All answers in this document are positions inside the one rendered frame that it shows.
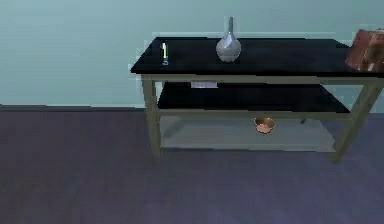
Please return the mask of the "brown box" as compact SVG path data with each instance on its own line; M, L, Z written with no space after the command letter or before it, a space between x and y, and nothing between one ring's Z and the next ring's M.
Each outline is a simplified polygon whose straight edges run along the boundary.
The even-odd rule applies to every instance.
M345 63L361 72L380 72L384 64L384 29L359 29Z

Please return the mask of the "grey round vase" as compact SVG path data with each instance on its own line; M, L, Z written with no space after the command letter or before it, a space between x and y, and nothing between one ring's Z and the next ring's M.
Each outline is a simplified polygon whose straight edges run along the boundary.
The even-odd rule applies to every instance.
M234 18L230 17L227 32L216 45L217 56L222 62L234 62L241 49L241 43L234 35Z

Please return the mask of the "flat grey book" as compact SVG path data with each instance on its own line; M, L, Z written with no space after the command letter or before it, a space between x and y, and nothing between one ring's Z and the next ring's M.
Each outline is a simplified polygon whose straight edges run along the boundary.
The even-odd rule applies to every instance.
M191 82L191 88L218 88L218 84L216 82Z

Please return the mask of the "black top shelved table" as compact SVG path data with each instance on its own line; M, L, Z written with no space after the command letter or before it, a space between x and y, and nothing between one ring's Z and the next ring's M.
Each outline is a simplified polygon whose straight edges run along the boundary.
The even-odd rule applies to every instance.
M168 65L162 65L162 43ZM384 68L345 63L333 39L244 38L234 62L217 39L157 37L132 66L140 76L153 154L165 148L327 152L339 162L384 90ZM218 88L191 88L216 82ZM255 118L274 129L259 133Z

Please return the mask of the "copper bowl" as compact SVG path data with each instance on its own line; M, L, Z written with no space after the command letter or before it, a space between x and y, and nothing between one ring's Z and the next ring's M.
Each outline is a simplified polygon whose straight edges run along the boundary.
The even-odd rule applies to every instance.
M270 133L276 125L275 121L271 118L255 118L254 124L256 130L262 134Z

